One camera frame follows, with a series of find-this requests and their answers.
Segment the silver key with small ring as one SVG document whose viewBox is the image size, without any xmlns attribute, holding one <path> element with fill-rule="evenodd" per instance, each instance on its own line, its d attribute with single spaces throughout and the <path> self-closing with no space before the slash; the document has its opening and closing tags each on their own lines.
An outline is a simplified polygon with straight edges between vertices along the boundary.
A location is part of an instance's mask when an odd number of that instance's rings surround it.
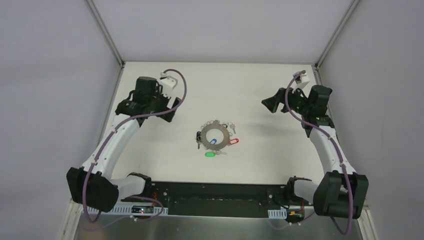
<svg viewBox="0 0 424 240">
<path fill-rule="evenodd" d="M 233 133 L 236 134 L 236 126 L 235 124 L 230 124 L 229 127 L 232 129 Z"/>
</svg>

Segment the large metal keyring disc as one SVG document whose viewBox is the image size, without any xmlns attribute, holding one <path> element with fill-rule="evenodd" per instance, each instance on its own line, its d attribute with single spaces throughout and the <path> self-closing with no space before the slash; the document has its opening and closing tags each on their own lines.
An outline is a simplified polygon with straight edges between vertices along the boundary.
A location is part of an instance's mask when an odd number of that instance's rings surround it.
<svg viewBox="0 0 424 240">
<path fill-rule="evenodd" d="M 233 133 L 229 130 L 226 123 L 220 120 L 210 120 L 200 127 L 201 144 L 207 150 L 222 150 L 229 145 Z M 217 144 L 210 144 L 212 139 L 217 139 Z"/>
</svg>

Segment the key with black tag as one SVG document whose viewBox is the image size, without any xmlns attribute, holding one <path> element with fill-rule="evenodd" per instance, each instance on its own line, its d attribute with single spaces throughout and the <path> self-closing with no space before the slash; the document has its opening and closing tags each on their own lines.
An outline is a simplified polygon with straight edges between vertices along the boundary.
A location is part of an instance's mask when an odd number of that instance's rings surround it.
<svg viewBox="0 0 424 240">
<path fill-rule="evenodd" d="M 201 140 L 197 139 L 196 140 L 196 143 L 197 143 L 197 149 L 199 150 L 200 149 L 200 145 L 201 145 Z"/>
</svg>

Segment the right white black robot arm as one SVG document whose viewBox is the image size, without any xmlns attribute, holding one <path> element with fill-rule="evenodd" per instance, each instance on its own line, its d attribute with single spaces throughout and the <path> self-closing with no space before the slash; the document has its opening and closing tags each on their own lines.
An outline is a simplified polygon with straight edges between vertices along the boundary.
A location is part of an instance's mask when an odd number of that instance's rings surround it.
<svg viewBox="0 0 424 240">
<path fill-rule="evenodd" d="M 261 103 L 275 113 L 283 104 L 282 113 L 293 111 L 301 116 L 301 126 L 314 145 L 324 177 L 319 184 L 304 177 L 289 178 L 283 188 L 284 200 L 296 205 L 302 200 L 312 203 L 319 216 L 358 219 L 363 209 L 369 180 L 350 165 L 339 144 L 335 125 L 327 115 L 332 89 L 314 85 L 308 96 L 297 89 L 279 88 L 275 95 Z"/>
</svg>

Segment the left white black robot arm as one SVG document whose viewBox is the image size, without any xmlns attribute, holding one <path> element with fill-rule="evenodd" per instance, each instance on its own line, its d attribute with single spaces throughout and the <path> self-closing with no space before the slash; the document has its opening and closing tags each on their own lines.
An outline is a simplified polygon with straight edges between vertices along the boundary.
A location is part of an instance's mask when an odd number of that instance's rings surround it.
<svg viewBox="0 0 424 240">
<path fill-rule="evenodd" d="M 66 174 L 71 198 L 79 204 L 110 212 L 118 201 L 134 196 L 140 202 L 152 198 L 151 179 L 141 173 L 130 173 L 127 177 L 113 179 L 113 170 L 133 135 L 151 115 L 170 123 L 175 107 L 181 103 L 175 98 L 172 107 L 168 104 L 178 80 L 162 74 L 159 79 L 141 76 L 135 89 L 122 100 L 115 110 L 109 133 L 81 167 L 72 167 Z"/>
</svg>

